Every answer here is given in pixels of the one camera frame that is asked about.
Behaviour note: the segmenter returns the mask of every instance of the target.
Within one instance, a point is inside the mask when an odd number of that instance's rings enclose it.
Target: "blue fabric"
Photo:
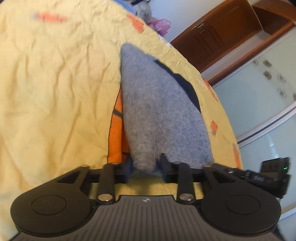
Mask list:
[[[113,1],[119,3],[121,6],[123,6],[126,10],[130,11],[134,15],[137,14],[137,11],[134,9],[134,7],[130,3],[127,3],[125,0],[113,0]]]

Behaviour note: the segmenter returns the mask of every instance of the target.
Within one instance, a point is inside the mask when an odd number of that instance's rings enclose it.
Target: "white logo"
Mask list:
[[[151,199],[147,197],[147,198],[142,199],[142,201],[145,202],[145,203],[148,203],[148,202],[151,201]]]

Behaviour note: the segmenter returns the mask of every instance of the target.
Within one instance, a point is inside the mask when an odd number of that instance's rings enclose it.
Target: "orange pattern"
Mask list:
[[[216,124],[216,122],[214,121],[211,122],[211,129],[212,129],[212,134],[215,136],[218,131],[218,125]]]
[[[216,94],[213,91],[212,86],[205,79],[203,79],[203,81],[204,81],[205,85],[208,87],[208,89],[210,90],[212,96],[215,98],[216,101],[218,101],[218,98],[216,97]]]
[[[122,92],[119,90],[114,110],[122,115]],[[129,153],[130,148],[125,135],[122,116],[112,114],[111,126],[109,133],[109,153],[107,161],[109,162],[123,162],[126,155],[122,153]]]
[[[66,17],[62,17],[58,14],[52,14],[52,13],[48,13],[48,12],[39,12],[36,14],[36,19],[44,21],[44,22],[64,22],[67,21]]]
[[[233,155],[234,155],[235,163],[237,164],[237,168],[241,169],[242,165],[241,165],[241,160],[239,158],[239,151],[235,144],[233,144]]]
[[[128,14],[127,18],[130,19],[133,22],[133,27],[139,32],[143,33],[144,32],[144,23],[140,21],[136,16],[132,14]]]

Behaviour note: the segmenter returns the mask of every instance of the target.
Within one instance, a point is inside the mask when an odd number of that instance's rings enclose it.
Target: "bed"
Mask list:
[[[170,43],[112,0],[0,4],[0,241],[16,234],[21,193],[81,165],[121,161],[120,49],[129,42],[191,83],[215,162],[241,168],[231,125],[211,86]],[[195,183],[197,198],[202,198]],[[176,194],[160,177],[134,177],[117,194]]]

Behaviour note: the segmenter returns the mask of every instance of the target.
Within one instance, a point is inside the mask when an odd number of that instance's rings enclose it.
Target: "gray fabric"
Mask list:
[[[124,44],[121,75],[124,128],[136,168],[151,172],[161,153],[192,168],[213,163],[200,112],[152,56]]]

